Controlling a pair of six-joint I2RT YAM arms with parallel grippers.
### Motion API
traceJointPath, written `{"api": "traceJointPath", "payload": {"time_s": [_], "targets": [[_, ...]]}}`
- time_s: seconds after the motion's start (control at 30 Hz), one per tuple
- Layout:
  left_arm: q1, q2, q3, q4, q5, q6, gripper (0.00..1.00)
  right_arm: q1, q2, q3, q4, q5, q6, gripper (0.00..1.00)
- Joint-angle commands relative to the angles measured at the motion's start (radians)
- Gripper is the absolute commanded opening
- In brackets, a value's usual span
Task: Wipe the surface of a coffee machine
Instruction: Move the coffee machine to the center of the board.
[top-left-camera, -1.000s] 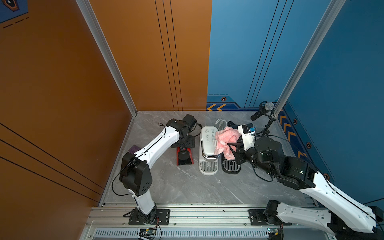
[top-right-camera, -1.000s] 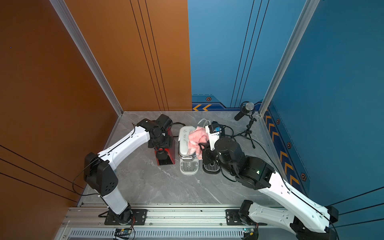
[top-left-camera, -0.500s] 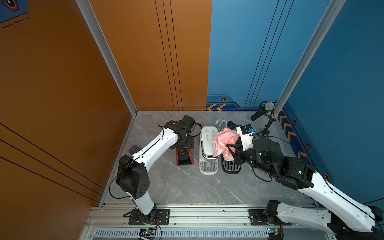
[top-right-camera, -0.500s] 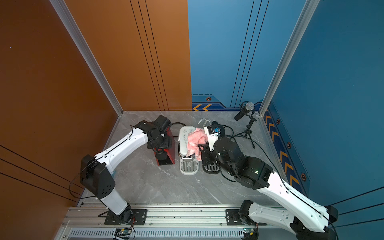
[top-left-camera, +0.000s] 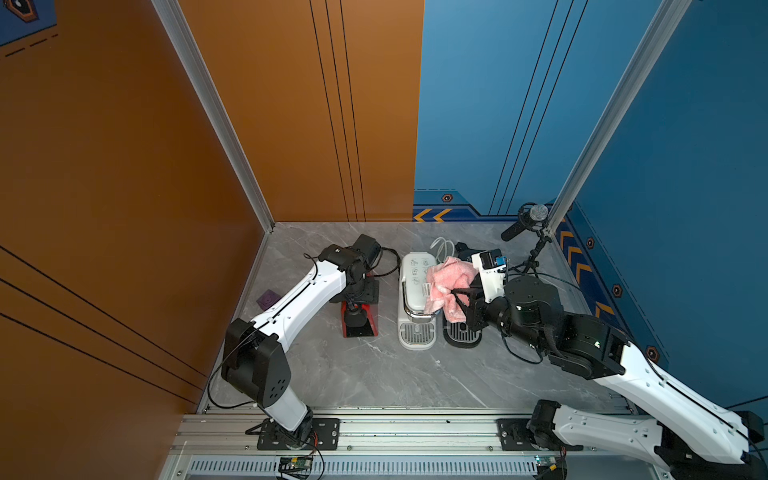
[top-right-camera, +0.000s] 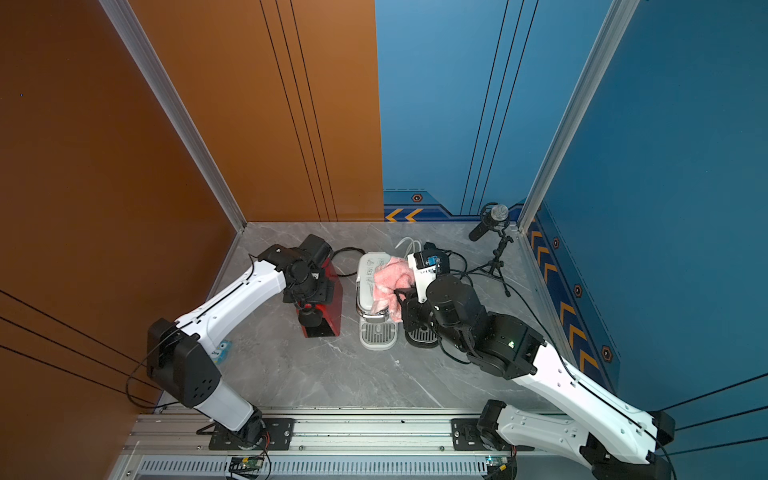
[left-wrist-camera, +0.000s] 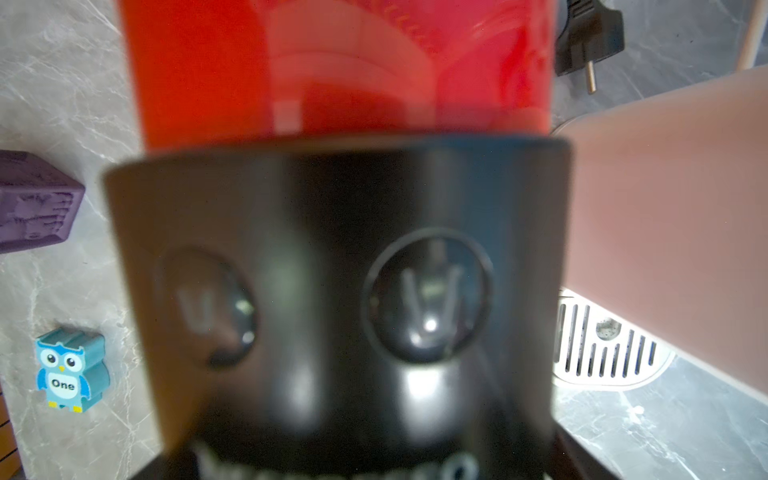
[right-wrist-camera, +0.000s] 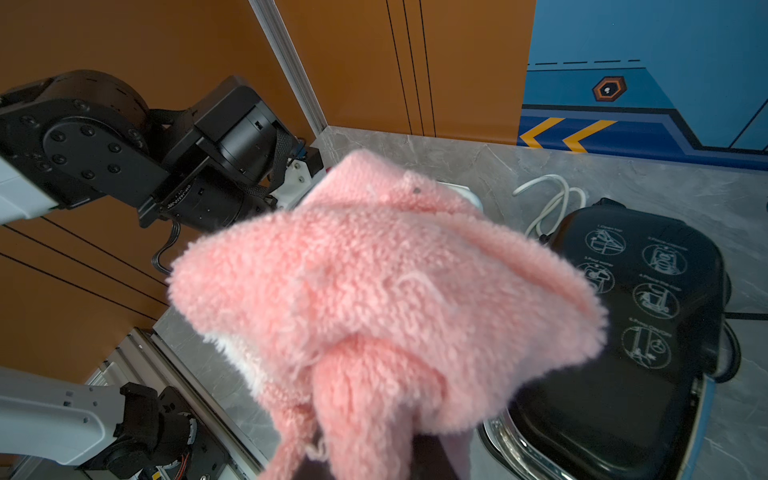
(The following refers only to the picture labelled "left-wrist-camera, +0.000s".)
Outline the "red coffee machine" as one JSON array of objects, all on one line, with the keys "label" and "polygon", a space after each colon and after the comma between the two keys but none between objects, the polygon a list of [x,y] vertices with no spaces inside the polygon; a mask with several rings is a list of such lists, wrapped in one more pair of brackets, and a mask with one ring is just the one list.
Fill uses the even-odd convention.
[{"label": "red coffee machine", "polygon": [[104,177],[144,479],[541,479],[571,152],[552,1],[122,1]]}]

